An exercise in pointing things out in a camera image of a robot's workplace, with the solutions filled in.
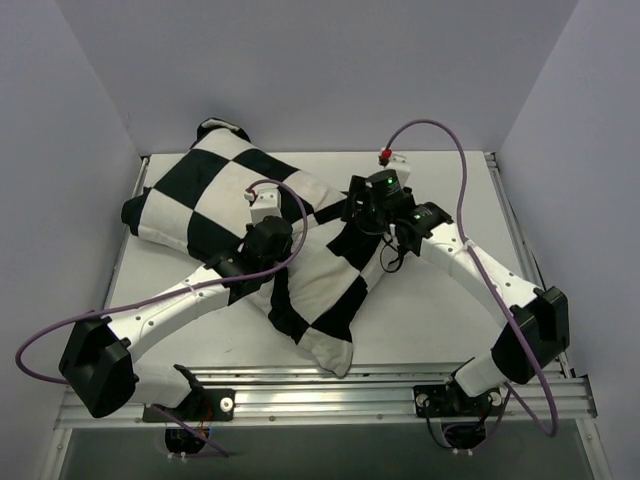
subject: black and white checkered fabric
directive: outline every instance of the black and white checkered fabric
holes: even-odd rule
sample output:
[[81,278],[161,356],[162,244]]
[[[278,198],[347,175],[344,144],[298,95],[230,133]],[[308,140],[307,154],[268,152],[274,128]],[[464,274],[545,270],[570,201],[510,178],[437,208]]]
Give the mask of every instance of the black and white checkered fabric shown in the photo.
[[[122,221],[132,234],[204,262],[237,248],[251,222],[243,192],[264,178],[284,182],[302,198],[310,230],[291,265],[247,298],[321,367],[343,376],[353,355],[349,325],[382,276],[384,246],[340,220],[344,194],[257,149],[239,127],[209,119],[191,150],[124,204]],[[282,216],[299,233],[299,208],[288,192],[280,193]]]

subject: white wall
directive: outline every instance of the white wall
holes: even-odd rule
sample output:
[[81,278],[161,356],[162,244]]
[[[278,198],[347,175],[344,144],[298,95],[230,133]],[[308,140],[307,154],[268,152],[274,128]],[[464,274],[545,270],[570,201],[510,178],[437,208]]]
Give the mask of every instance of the white wall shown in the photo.
[[[420,116],[504,140],[576,0],[58,0],[141,152],[214,114],[276,151],[370,150]],[[417,129],[406,149],[446,149]]]
[[[53,0],[0,2],[0,477],[35,478],[62,388],[23,376],[28,335],[100,305],[139,168]],[[63,339],[26,355],[54,374]]]
[[581,0],[500,152],[543,274],[571,306],[617,479],[638,478],[640,2]]

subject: metal bracket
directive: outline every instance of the metal bracket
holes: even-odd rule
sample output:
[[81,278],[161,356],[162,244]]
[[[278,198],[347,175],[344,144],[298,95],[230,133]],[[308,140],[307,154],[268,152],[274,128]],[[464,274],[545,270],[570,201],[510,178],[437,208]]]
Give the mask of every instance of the metal bracket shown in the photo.
[[500,405],[494,405],[496,399],[501,399],[500,390],[495,388],[478,397],[477,401],[465,405],[461,412],[451,398],[447,395],[446,385],[416,385],[413,387],[413,400],[416,415],[420,418],[456,418],[456,417],[497,417],[500,413]]
[[[166,410],[185,422],[230,422],[233,420],[236,408],[235,390],[230,388],[207,388],[203,392],[205,401],[191,414],[183,415],[171,408]],[[145,407],[142,412],[142,421],[147,423],[166,423],[167,419],[158,412]]]

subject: white platform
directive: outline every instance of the white platform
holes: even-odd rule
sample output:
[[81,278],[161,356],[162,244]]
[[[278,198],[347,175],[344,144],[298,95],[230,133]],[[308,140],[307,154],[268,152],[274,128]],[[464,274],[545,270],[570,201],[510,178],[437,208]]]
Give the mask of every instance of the white platform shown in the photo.
[[[346,190],[352,174],[379,169],[377,154],[276,153],[276,157]],[[419,202],[433,201],[453,214],[460,188],[455,152],[410,152],[409,186]],[[153,184],[180,155],[153,155],[145,185]],[[517,257],[489,169],[481,152],[468,152],[469,184],[464,208],[467,234],[514,272]],[[198,262],[167,247],[128,236],[111,298],[121,305],[175,284]],[[463,362],[490,348],[499,334],[479,303],[438,268],[408,258],[387,275],[351,324],[354,364]],[[144,357],[157,363],[206,366],[309,366],[313,359],[248,302],[213,312],[153,347]]]

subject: black plastic bracket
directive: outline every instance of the black plastic bracket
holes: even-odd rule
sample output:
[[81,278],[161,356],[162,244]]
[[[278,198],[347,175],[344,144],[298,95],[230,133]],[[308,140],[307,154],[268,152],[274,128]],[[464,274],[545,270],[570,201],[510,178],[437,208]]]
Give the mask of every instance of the black plastic bracket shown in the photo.
[[[165,410],[172,415],[177,416],[185,422],[200,422],[200,421],[212,421],[212,422],[230,422],[233,420],[233,415],[236,405],[236,392],[231,388],[216,388],[216,389],[202,389],[199,393],[202,401],[198,402],[196,408],[181,409],[177,408],[165,408]],[[223,401],[228,402],[230,400],[230,409],[222,407]],[[142,412],[142,421],[147,423],[166,423],[167,419],[155,410],[145,407]]]
[[495,388],[488,390],[481,396],[470,399],[464,408],[456,403],[450,394],[450,387],[441,385],[416,385],[413,387],[413,400],[416,415],[420,418],[442,418],[442,417],[497,417],[500,413],[500,406],[493,406],[491,394],[500,390]]

